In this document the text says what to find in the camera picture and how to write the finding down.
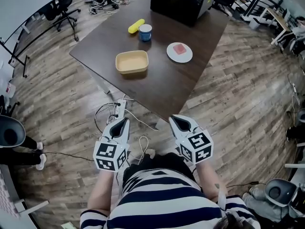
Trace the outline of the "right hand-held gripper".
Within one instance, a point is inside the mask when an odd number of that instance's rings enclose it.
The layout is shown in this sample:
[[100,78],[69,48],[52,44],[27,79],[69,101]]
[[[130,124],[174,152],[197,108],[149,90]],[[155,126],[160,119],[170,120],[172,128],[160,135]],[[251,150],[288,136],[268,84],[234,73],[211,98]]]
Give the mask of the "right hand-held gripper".
[[196,165],[213,156],[214,142],[210,134],[207,130],[201,129],[194,119],[173,114],[169,117],[169,124],[180,154],[187,161]]

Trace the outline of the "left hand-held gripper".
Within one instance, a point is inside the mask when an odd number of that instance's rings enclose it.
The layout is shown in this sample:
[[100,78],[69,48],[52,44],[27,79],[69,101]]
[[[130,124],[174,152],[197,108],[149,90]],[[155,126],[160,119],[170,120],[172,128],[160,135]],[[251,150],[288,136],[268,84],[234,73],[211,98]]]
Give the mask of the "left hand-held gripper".
[[95,143],[93,160],[99,170],[118,172],[127,160],[130,120],[127,117],[107,125]]

